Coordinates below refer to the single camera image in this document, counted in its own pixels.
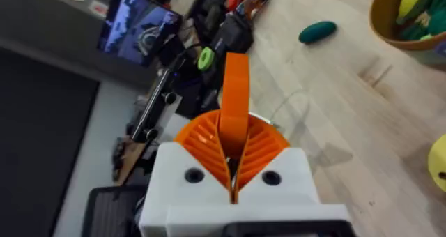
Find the red object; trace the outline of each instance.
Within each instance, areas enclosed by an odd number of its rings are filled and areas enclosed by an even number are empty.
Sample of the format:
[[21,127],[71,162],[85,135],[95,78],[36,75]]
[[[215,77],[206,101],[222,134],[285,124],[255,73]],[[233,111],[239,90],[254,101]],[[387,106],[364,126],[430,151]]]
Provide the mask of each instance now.
[[235,11],[239,4],[240,0],[228,0],[227,2],[228,11]]
[[228,11],[235,11],[237,6],[243,1],[244,0],[228,0],[226,3],[226,7]]

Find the wooden table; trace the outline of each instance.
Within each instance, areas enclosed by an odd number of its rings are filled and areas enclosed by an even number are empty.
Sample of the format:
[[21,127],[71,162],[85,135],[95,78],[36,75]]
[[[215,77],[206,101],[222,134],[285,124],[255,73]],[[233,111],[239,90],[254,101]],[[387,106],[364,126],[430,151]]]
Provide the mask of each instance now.
[[[446,132],[446,72],[421,66],[369,28],[372,0],[270,0],[251,48],[251,110],[308,154],[324,203],[344,203],[359,236],[446,236],[446,196],[427,170]],[[306,26],[339,25],[299,43]]]

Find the orange 3d-printed part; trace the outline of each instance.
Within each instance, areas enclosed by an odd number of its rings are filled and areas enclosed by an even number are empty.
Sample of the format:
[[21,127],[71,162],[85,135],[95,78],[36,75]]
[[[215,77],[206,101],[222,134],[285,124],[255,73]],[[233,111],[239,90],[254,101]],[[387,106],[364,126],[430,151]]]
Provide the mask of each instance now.
[[[174,141],[227,188],[233,203],[238,191],[289,146],[274,127],[249,115],[249,59],[236,53],[226,55],[221,109],[190,121]],[[240,159],[234,187],[227,157]]]

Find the black screw hole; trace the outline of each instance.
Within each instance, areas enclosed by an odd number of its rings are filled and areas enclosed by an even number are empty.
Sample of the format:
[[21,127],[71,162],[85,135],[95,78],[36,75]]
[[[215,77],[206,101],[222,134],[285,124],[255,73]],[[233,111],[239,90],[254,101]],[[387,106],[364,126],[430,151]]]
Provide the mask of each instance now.
[[267,183],[268,185],[279,185],[282,181],[282,178],[280,178],[280,175],[275,171],[266,171],[262,174],[263,182]]
[[186,171],[184,178],[189,183],[198,183],[204,179],[204,173],[198,168],[190,168]]

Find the computer monitor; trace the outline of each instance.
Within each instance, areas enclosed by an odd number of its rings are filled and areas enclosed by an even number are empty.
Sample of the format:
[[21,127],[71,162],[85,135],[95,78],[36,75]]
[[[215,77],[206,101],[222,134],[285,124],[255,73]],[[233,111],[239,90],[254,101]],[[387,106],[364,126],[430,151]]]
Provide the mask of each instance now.
[[148,66],[182,17],[151,0],[111,0],[98,49]]

